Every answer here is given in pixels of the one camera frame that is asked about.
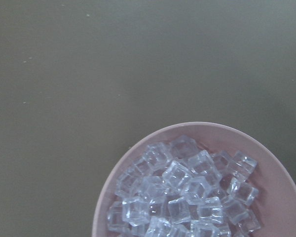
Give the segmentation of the pink bowl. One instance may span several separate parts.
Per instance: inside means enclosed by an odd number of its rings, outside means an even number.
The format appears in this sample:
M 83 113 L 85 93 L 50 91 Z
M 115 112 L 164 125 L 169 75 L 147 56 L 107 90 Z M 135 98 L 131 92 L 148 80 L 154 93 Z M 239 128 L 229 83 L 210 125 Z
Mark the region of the pink bowl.
M 242 151 L 257 162 L 251 181 L 260 190 L 253 210 L 262 222 L 262 228 L 254 237 L 296 237 L 296 185 L 291 176 L 264 145 L 234 128 L 210 122 L 185 122 L 174 124 L 140 140 L 115 165 L 108 176 L 95 209 L 92 236 L 114 237 L 108 232 L 106 212 L 116 196 L 117 177 L 137 158 L 148 144 L 171 141 L 187 135 L 211 152 L 225 150 L 230 154 Z

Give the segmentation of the pile of clear ice cubes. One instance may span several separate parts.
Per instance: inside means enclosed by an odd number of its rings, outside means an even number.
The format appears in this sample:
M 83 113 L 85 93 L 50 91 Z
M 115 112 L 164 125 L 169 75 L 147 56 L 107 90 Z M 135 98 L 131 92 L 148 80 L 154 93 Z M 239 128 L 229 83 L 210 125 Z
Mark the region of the pile of clear ice cubes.
M 248 183 L 257 162 L 188 136 L 146 146 L 118 176 L 107 228 L 119 237 L 248 237 L 261 228 Z

